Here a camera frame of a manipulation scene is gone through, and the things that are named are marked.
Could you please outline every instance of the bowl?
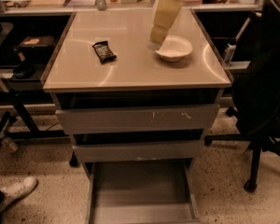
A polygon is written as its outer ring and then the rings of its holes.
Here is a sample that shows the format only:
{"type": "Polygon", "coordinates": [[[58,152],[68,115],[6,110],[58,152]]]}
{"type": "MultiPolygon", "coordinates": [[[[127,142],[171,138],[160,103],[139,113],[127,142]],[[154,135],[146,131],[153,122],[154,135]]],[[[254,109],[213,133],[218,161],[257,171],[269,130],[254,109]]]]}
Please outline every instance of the bowl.
{"type": "Polygon", "coordinates": [[[156,53],[166,62],[177,62],[192,53],[192,44],[185,38],[168,35],[156,53]]]}

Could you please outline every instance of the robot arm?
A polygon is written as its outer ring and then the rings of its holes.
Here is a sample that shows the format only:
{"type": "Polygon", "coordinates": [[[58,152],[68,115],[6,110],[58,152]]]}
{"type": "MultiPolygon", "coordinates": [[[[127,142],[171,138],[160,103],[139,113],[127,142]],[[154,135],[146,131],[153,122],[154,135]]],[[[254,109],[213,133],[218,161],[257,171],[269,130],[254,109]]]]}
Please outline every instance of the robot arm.
{"type": "Polygon", "coordinates": [[[156,0],[148,41],[149,49],[161,48],[182,6],[183,0],[156,0]]]}

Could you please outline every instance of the office chair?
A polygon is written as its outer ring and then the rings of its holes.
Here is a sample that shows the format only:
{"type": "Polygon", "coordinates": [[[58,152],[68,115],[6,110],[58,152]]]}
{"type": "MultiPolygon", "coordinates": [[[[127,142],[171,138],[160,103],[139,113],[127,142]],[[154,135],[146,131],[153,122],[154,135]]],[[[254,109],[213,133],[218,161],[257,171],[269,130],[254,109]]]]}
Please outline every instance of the office chair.
{"type": "Polygon", "coordinates": [[[254,192],[261,151],[280,156],[280,3],[263,0],[259,41],[245,74],[231,86],[235,108],[226,114],[237,118],[238,134],[207,135],[206,146],[213,140],[250,141],[253,150],[250,179],[245,190],[254,192]]]}

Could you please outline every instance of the white sneaker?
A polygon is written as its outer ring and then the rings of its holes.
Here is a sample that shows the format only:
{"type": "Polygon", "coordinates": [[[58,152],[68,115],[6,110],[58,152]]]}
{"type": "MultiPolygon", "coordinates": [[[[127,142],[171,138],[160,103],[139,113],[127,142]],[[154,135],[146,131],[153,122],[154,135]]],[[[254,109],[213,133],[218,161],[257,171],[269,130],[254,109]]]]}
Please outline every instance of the white sneaker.
{"type": "Polygon", "coordinates": [[[0,203],[0,213],[2,213],[12,202],[30,194],[37,185],[37,179],[34,176],[28,176],[22,181],[12,184],[9,187],[3,187],[0,190],[5,198],[0,203]]]}

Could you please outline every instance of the speckled floor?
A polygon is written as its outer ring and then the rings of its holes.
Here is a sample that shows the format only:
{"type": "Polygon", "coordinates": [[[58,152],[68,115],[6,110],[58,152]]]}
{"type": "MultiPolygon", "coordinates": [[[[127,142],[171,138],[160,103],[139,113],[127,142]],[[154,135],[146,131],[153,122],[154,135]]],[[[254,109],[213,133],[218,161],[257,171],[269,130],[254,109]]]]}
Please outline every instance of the speckled floor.
{"type": "MultiPolygon", "coordinates": [[[[209,133],[230,133],[235,119],[221,109],[209,133]]],[[[58,122],[54,116],[34,117],[41,130],[58,122]]],[[[14,126],[22,129],[21,121],[14,126]]],[[[12,204],[3,214],[4,224],[85,223],[88,179],[82,167],[70,167],[71,144],[67,138],[23,140],[14,154],[0,149],[0,187],[27,175],[38,178],[36,190],[12,204]]],[[[203,147],[193,165],[193,192],[200,220],[223,224],[280,224],[280,158],[262,153],[258,189],[244,191],[251,152],[245,142],[216,141],[203,147]]]]}

